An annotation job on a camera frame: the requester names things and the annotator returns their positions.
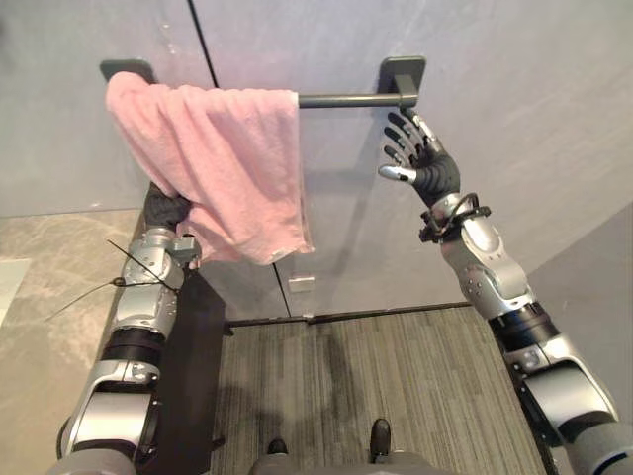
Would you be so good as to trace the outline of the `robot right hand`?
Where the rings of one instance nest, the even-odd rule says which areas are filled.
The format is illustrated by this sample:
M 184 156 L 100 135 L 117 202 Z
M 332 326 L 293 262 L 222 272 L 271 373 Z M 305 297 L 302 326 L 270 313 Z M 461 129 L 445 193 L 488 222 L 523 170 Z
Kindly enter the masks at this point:
M 413 109 L 387 115 L 383 146 L 390 163 L 379 167 L 381 177 L 410 185 L 427 208 L 460 192 L 460 172 L 438 135 Z

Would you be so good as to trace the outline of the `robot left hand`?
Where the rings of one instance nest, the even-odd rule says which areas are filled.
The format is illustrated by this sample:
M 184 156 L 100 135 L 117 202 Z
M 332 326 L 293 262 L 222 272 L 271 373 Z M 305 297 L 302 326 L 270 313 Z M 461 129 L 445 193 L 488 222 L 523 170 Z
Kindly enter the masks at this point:
M 143 204 L 143 219 L 148 228 L 165 228 L 175 233 L 190 208 L 191 202 L 185 197 L 169 197 L 150 182 Z

